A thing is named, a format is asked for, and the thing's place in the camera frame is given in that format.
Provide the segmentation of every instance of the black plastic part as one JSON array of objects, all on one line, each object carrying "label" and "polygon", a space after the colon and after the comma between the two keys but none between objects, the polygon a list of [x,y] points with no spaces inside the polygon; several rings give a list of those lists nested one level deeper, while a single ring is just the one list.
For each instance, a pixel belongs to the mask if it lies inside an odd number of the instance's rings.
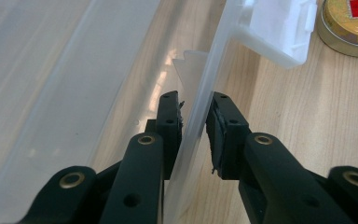
[{"label": "black plastic part", "polygon": [[89,167],[73,166],[59,171],[39,191],[20,223],[83,223],[79,221],[80,212],[96,180]]},{"label": "black plastic part", "polygon": [[182,141],[182,116],[178,92],[170,91],[159,98],[156,131],[164,139],[164,179],[171,177]]},{"label": "black plastic part", "polygon": [[240,180],[252,223],[353,223],[276,137],[249,134],[242,155],[254,174]]},{"label": "black plastic part", "polygon": [[344,211],[358,223],[358,168],[335,167],[327,178],[326,189]]},{"label": "black plastic part", "polygon": [[155,133],[135,135],[127,147],[100,223],[161,223],[163,142]]},{"label": "black plastic part", "polygon": [[241,149],[251,133],[249,123],[225,94],[215,92],[206,120],[213,168],[222,179],[240,178]]}]

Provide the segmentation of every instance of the round tin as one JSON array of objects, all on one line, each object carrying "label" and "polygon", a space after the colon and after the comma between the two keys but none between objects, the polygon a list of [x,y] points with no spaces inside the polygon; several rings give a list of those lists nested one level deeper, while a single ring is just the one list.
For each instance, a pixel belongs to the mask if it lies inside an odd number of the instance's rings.
[{"label": "round tin", "polygon": [[330,48],[358,57],[358,0],[325,0],[317,30]]}]

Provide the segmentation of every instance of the white plastic box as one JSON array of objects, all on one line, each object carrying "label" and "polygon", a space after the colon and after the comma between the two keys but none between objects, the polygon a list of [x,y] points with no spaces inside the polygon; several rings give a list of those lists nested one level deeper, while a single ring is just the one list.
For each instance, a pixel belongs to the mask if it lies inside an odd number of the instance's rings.
[{"label": "white plastic box", "polygon": [[[201,2],[194,21],[203,24],[215,3]],[[177,17],[190,5],[0,0],[0,223],[21,219],[62,168],[101,171],[120,160],[129,139],[155,117],[158,97],[179,90],[186,129],[165,203],[165,223],[175,222],[197,183],[204,152],[196,149],[212,92],[225,83],[227,43],[235,38],[285,67],[302,64],[316,13],[312,0],[227,0],[210,52],[184,52],[209,49],[202,35],[198,45],[169,37],[188,35],[172,26],[186,27]],[[161,10],[171,16],[155,24]],[[153,44],[146,37],[156,27],[166,30]],[[149,45],[154,54],[144,55]]]}]

